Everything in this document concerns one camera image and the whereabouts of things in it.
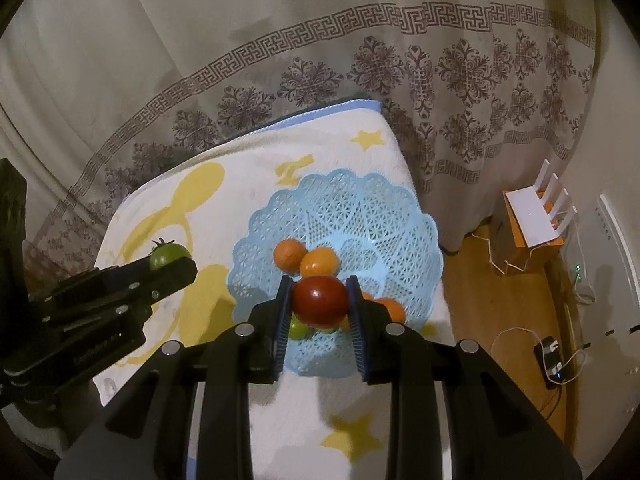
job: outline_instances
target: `wooden floor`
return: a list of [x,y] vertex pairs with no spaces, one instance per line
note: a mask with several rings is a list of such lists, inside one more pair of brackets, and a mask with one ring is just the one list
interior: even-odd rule
[[[488,229],[476,231],[487,237]],[[444,295],[449,305],[456,340],[475,339],[489,352],[496,335],[506,328],[520,326],[541,338],[553,335],[558,341],[556,310],[545,273],[503,276],[489,263],[487,242],[468,236],[460,252],[445,256]],[[542,372],[533,354],[536,339],[522,330],[504,333],[495,344],[494,358],[529,400],[547,416],[556,404],[559,390],[546,389]],[[566,394],[549,419],[564,440]]]

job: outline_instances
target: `white curtain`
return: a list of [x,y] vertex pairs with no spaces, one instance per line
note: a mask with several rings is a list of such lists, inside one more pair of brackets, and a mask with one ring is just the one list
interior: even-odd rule
[[0,156],[28,178],[27,262],[90,267],[136,187],[357,92],[456,250],[501,190],[568,161],[594,48],[593,0],[26,0],[0,39]]

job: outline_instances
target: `blue plastic basket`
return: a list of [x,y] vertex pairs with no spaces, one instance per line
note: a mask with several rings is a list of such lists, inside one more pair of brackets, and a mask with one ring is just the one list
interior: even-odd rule
[[[272,253],[284,238],[300,240],[308,250],[331,247],[340,258],[338,278],[355,274],[364,292],[399,301],[408,326],[418,329],[431,315],[442,254],[436,225],[410,190],[379,174],[358,177],[336,170],[307,175],[296,189],[274,193],[234,247],[226,286],[236,299],[235,322],[246,321],[254,305],[275,297],[282,272]],[[356,373],[350,334],[316,332],[289,340],[285,368],[332,378]]]

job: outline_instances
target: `metal screw head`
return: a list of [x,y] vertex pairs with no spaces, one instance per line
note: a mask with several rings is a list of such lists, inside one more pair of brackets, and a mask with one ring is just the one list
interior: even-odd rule
[[467,354],[475,354],[480,346],[473,339],[463,339],[460,341],[460,349]]
[[247,337],[252,333],[254,333],[254,326],[250,323],[241,323],[238,326],[236,326],[236,333],[240,337]]
[[164,355],[173,355],[180,349],[180,343],[177,341],[167,341],[164,343],[160,349]]
[[385,331],[389,335],[402,335],[404,333],[404,326],[400,323],[389,323],[385,326]]

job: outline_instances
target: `blue fabric edge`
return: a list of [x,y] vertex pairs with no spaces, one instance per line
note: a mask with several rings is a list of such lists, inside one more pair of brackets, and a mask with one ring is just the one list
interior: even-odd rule
[[282,119],[281,121],[278,121],[276,123],[270,124],[269,126],[265,126],[258,130],[254,130],[254,133],[268,132],[270,130],[276,130],[278,128],[295,126],[296,124],[307,123],[309,121],[313,121],[314,119],[319,119],[320,117],[327,117],[329,115],[345,112],[347,110],[363,110],[363,109],[373,110],[375,112],[380,113],[382,111],[382,104],[380,103],[380,101],[375,101],[373,99],[353,99],[351,101],[346,101],[343,103],[327,105],[323,108],[318,108],[316,110],[301,112],[294,116]]

